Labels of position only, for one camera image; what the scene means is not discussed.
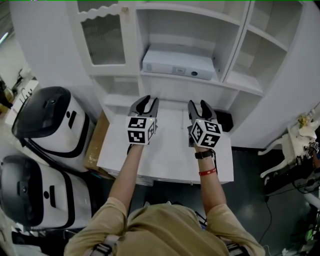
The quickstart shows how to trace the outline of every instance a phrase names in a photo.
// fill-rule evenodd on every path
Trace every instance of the white wall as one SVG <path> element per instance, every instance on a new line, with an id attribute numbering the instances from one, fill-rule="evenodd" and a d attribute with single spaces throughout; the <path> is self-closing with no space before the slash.
<path id="1" fill-rule="evenodd" d="M 264 148 L 320 102 L 320 11 L 314 2 L 305 2 L 302 19 L 287 63 L 267 95 L 231 135 L 233 146 Z"/>
<path id="2" fill-rule="evenodd" d="M 0 77 L 7 87 L 11 89 L 16 84 L 19 71 L 26 64 L 26 59 L 15 35 L 0 44 Z"/>
<path id="3" fill-rule="evenodd" d="M 16 38 L 41 87 L 69 89 L 96 120 L 102 109 L 81 63 L 66 3 L 10 2 L 10 11 Z"/>

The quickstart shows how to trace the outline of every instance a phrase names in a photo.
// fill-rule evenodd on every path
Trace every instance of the beige t-shirt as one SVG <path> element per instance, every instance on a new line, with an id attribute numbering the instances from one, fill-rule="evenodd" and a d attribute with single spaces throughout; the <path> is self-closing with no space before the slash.
<path id="1" fill-rule="evenodd" d="M 134 211 L 127 220 L 125 206 L 112 197 L 87 227 L 69 241 L 64 254 L 82 256 L 103 243 L 107 235 L 120 236 L 112 249 L 117 256 L 228 256 L 228 249 L 219 237 L 249 248 L 254 256 L 265 255 L 226 204 L 210 210 L 204 230 L 195 212 L 181 205 L 150 205 Z"/>

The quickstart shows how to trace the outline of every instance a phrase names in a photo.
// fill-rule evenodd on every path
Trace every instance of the bracelet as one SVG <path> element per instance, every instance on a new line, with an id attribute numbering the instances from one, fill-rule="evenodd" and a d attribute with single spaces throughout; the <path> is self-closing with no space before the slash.
<path id="1" fill-rule="evenodd" d="M 213 174 L 217 172 L 217 168 L 211 169 L 211 170 L 206 170 L 206 171 L 200 171 L 199 175 L 200 176 L 205 176 L 205 175 L 209 175 L 209 174 Z"/>

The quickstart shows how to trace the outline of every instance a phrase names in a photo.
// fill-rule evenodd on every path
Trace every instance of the electronic equipment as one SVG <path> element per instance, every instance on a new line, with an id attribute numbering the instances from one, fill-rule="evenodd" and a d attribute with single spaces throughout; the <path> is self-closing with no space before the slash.
<path id="1" fill-rule="evenodd" d="M 82 178 L 29 157 L 3 159 L 0 198 L 4 213 L 25 227 L 83 228 L 92 218 L 90 194 Z"/>
<path id="2" fill-rule="evenodd" d="M 37 90 L 25 101 L 12 133 L 62 167 L 86 172 L 83 161 L 94 128 L 71 93 L 54 86 Z"/>
<path id="3" fill-rule="evenodd" d="M 204 80 L 211 80 L 215 73 L 207 50 L 168 43 L 150 45 L 142 61 L 142 70 Z"/>

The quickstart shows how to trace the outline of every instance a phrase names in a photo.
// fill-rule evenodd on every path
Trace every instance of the forearm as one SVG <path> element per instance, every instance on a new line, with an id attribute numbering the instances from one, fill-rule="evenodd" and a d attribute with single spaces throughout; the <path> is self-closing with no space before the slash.
<path id="1" fill-rule="evenodd" d="M 130 202 L 134 194 L 143 149 L 143 145 L 132 146 L 109 194 L 109 197 L 116 198 L 122 202 L 127 211 L 129 210 Z"/>
<path id="2" fill-rule="evenodd" d="M 206 148 L 196 147 L 197 152 L 207 151 Z M 215 163 L 212 157 L 198 159 L 199 172 L 205 172 L 214 169 Z M 226 196 L 218 179 L 217 172 L 200 176 L 201 196 L 204 211 L 206 214 L 215 206 L 226 204 Z"/>

